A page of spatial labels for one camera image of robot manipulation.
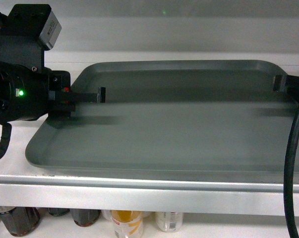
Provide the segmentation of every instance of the white wall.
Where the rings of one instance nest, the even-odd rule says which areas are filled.
[[[299,75],[299,0],[0,0],[0,10],[30,2],[50,4],[62,25],[47,66],[74,77],[96,62],[180,59],[267,60]]]

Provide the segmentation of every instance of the black cable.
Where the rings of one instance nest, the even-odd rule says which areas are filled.
[[[11,124],[5,123],[1,125],[1,137],[0,137],[0,159],[7,151],[10,142]]]
[[[299,141],[299,106],[288,138],[284,166],[284,209],[288,232],[291,238],[299,238],[294,214],[293,184],[296,151]]]

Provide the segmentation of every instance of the gray tray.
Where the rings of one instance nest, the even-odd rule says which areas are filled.
[[[278,74],[287,75],[258,60],[94,64],[72,89],[106,87],[106,103],[78,104],[67,120],[48,117],[26,158],[71,175],[282,183],[297,106],[272,92]]]

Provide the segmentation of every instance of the black clamp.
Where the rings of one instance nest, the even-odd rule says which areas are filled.
[[[274,78],[273,91],[286,92],[299,103],[299,76],[276,75]]]

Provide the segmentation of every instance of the bottle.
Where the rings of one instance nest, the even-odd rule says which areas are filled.
[[[70,209],[70,213],[74,222],[80,227],[94,224],[100,216],[100,210],[92,209]]]
[[[156,212],[156,223],[164,232],[177,232],[182,226],[183,212]]]
[[[117,238],[140,238],[144,231],[142,212],[112,210],[112,221]]]
[[[40,214],[35,207],[2,207],[0,219],[14,237],[21,237],[34,230],[40,221]]]
[[[143,212],[143,218],[149,217],[153,212]]]
[[[112,215],[111,215],[111,211],[110,210],[102,210],[101,211],[102,213],[102,216],[108,220],[108,221],[111,221],[112,220]]]
[[[54,217],[60,217],[67,214],[70,211],[68,208],[48,208],[48,212],[50,215]]]

